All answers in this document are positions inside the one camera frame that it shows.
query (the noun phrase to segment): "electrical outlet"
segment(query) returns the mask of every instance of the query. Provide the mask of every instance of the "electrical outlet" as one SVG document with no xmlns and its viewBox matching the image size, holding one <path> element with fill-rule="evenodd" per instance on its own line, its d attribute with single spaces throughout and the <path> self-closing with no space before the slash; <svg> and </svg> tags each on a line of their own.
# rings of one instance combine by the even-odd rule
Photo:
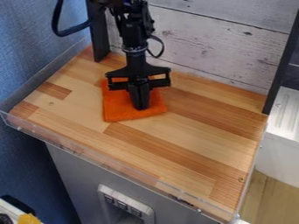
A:
<svg viewBox="0 0 299 224">
<path fill-rule="evenodd" d="M 105 185 L 99 185 L 98 194 L 102 205 L 106 208 L 110 223 L 113 223 L 111 221 L 113 217 L 111 216 L 115 216 L 115 214 L 117 215 L 118 213 L 113 207 L 118 207 L 121 211 L 132 214 L 138 219 L 143 220 L 144 224 L 155 224 L 154 210 L 142 202 L 132 199 Z"/>
</svg>

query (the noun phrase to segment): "wood grain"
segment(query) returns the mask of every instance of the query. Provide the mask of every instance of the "wood grain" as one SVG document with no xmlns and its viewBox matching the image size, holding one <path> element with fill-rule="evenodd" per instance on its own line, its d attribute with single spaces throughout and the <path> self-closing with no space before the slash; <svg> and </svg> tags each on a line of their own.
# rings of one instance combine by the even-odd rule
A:
<svg viewBox="0 0 299 224">
<path fill-rule="evenodd" d="M 149 62 L 267 93 L 287 34 L 155 6 L 150 12 L 156 20 L 155 35 L 163 40 L 166 51 L 161 59 L 149 59 Z M 108 26 L 111 45 L 121 48 L 111 16 Z M 150 47 L 154 52 L 160 49 L 154 42 L 150 42 Z"/>
<path fill-rule="evenodd" d="M 10 113 L 38 138 L 231 220 L 267 120 L 265 97 L 173 73 L 173 87 L 163 90 L 170 112 L 103 122 L 97 83 L 124 63 L 112 53 L 94 63 L 88 48 Z"/>
<path fill-rule="evenodd" d="M 39 86 L 37 90 L 43 94 L 50 95 L 59 100 L 64 100 L 70 93 L 72 93 L 72 90 L 57 86 L 48 81 Z"/>
<path fill-rule="evenodd" d="M 296 0 L 150 0 L 151 5 L 234 21 L 269 30 L 289 33 L 299 3 Z"/>
<path fill-rule="evenodd" d="M 256 217 L 260 209 L 262 195 L 265 192 L 267 176 L 259 171 L 254 171 L 247 196 L 240 211 L 241 219 L 249 223 L 256 223 Z"/>
<path fill-rule="evenodd" d="M 240 211 L 252 224 L 299 223 L 299 188 L 254 171 Z"/>
</svg>

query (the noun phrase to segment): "wooden table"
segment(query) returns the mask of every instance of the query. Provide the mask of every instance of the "wooden table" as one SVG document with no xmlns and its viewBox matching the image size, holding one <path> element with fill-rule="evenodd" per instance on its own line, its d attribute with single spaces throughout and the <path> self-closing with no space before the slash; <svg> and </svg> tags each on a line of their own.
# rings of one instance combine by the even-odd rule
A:
<svg viewBox="0 0 299 224">
<path fill-rule="evenodd" d="M 173 72 L 172 87 L 162 90 L 169 112 L 103 122 L 100 80 L 124 64 L 114 53 L 95 63 L 87 48 L 10 114 L 42 127 L 36 134 L 81 156 L 174 194 L 219 220 L 231 220 L 267 121 L 261 113 L 265 96 Z"/>
</svg>

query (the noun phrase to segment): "wooden floor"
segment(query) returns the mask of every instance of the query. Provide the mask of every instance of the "wooden floor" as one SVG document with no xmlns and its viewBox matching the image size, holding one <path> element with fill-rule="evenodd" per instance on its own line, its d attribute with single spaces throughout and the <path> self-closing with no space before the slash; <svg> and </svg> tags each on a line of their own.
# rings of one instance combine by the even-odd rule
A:
<svg viewBox="0 0 299 224">
<path fill-rule="evenodd" d="M 298 224 L 299 188 L 255 171 L 240 216 L 251 224 Z"/>
<path fill-rule="evenodd" d="M 107 123 L 100 83 L 106 72 L 124 65 L 117 54 L 95 63 L 88 48 L 10 114 L 35 124 L 18 126 L 43 139 L 229 221 L 264 131 L 265 96 L 173 72 L 172 87 L 162 90 L 167 113 Z"/>
</svg>

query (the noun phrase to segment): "orange cloth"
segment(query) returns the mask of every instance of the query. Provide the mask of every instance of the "orange cloth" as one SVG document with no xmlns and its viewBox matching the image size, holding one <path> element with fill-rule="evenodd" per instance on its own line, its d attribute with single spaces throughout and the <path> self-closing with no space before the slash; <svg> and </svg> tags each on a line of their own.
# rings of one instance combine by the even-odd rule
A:
<svg viewBox="0 0 299 224">
<path fill-rule="evenodd" d="M 108 89 L 108 80 L 101 81 L 101 91 L 103 94 L 103 117 L 105 122 L 113 123 L 134 120 L 155 116 L 167 111 L 167 107 L 158 89 L 150 91 L 149 108 L 145 110 L 134 108 L 129 93 L 126 90 L 110 91 Z"/>
</svg>

